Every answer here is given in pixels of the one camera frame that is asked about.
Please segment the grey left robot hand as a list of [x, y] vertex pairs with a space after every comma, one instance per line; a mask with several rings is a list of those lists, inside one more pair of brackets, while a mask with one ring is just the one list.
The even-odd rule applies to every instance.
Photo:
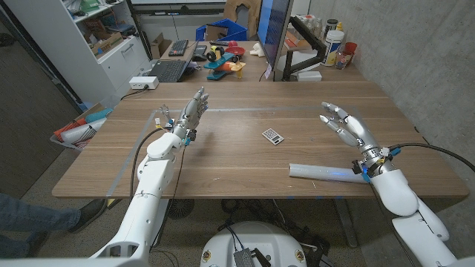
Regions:
[[199, 125], [200, 118], [208, 109], [207, 99], [209, 95], [204, 93], [205, 88], [201, 87], [194, 97], [182, 109], [177, 123], [172, 128], [172, 133], [181, 139], [196, 139], [196, 127]]

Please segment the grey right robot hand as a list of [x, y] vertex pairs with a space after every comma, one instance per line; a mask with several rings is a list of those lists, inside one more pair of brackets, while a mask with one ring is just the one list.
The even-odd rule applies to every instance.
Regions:
[[364, 157], [364, 163], [369, 168], [368, 172], [371, 177], [395, 169], [387, 156], [383, 155], [380, 144], [361, 119], [329, 102], [322, 102], [321, 106], [335, 119], [331, 116], [320, 115], [320, 120], [334, 131], [346, 145], [359, 150]]

